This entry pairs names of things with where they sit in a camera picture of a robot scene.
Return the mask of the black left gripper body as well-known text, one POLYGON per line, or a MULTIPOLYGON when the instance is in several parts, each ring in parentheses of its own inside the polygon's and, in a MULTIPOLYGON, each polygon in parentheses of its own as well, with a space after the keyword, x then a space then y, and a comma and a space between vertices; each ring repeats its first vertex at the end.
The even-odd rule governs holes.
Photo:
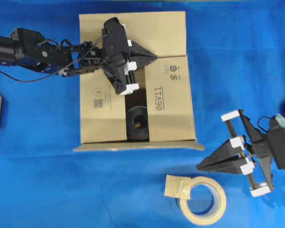
POLYGON ((131 95, 139 89, 135 78, 138 69, 138 44, 131 40, 103 40, 101 69, 117 95, 131 95))

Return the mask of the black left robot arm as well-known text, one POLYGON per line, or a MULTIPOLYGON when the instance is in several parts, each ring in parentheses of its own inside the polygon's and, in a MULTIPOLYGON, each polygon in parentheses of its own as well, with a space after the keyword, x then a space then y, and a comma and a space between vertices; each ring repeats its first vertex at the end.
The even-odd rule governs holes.
POLYGON ((101 69, 116 94, 129 95, 139 89, 135 71, 157 60, 157 56, 128 40, 123 25, 102 29, 97 43, 85 41, 73 45, 64 39, 57 43, 41 33, 16 28, 10 37, 0 36, 0 65, 20 66, 44 73, 45 77, 63 77, 93 73, 101 69))

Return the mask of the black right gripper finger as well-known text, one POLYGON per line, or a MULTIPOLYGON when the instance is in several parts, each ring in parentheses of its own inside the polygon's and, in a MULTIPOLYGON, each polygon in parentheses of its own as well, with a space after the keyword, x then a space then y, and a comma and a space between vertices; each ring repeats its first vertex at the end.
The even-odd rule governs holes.
POLYGON ((239 158, 232 156, 229 158, 219 158, 208 156, 198 164, 199 171, 221 172, 231 174, 248 175, 253 172, 255 165, 247 157, 239 158))
POLYGON ((215 150, 210 156, 219 158, 229 158, 232 156, 238 156, 244 151, 243 143, 239 137, 229 139, 225 141, 217 150, 215 150))

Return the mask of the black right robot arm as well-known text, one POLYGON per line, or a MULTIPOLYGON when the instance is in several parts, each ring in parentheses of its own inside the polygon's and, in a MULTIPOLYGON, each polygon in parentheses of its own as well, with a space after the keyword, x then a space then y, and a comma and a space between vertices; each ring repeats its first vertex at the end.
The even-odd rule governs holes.
POLYGON ((230 139, 201 161, 199 171, 242 174, 247 176, 252 197, 274 190, 272 162, 285 170, 285 118, 276 114, 269 129, 254 127, 242 109, 221 116, 230 139))

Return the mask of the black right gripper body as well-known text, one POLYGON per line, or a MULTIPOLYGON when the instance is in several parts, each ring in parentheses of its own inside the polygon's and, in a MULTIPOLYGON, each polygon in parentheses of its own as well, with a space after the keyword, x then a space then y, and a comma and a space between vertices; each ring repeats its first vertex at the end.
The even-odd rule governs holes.
POLYGON ((245 156, 243 152, 239 154, 239 156, 245 158, 247 162, 242 165, 240 169, 248 178, 252 197, 260 197, 271 193, 274 190, 271 170, 272 154, 270 152, 269 143, 266 142, 265 135, 252 125, 250 119, 244 115, 244 110, 242 109, 223 114, 221 120, 225 122, 229 130, 231 146, 233 148, 241 147, 242 150, 246 149, 248 151, 248 156, 245 156), (247 143, 245 137, 237 136, 231 122, 232 119, 237 117, 240 117, 251 143, 247 143), (262 170, 265 182, 255 182, 253 176, 253 169, 255 167, 255 163, 253 162, 254 156, 258 158, 258 164, 262 170))

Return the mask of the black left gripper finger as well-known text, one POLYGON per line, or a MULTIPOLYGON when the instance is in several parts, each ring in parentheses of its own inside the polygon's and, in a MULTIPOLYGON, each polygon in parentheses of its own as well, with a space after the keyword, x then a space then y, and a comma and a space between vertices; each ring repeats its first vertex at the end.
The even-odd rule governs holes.
POLYGON ((130 49, 130 60, 136 62, 154 62, 158 57, 150 52, 149 50, 143 48, 141 45, 135 41, 131 41, 130 49))
POLYGON ((157 57, 132 57, 132 62, 136 62, 136 69, 133 69, 133 71, 143 68, 156 60, 157 57))

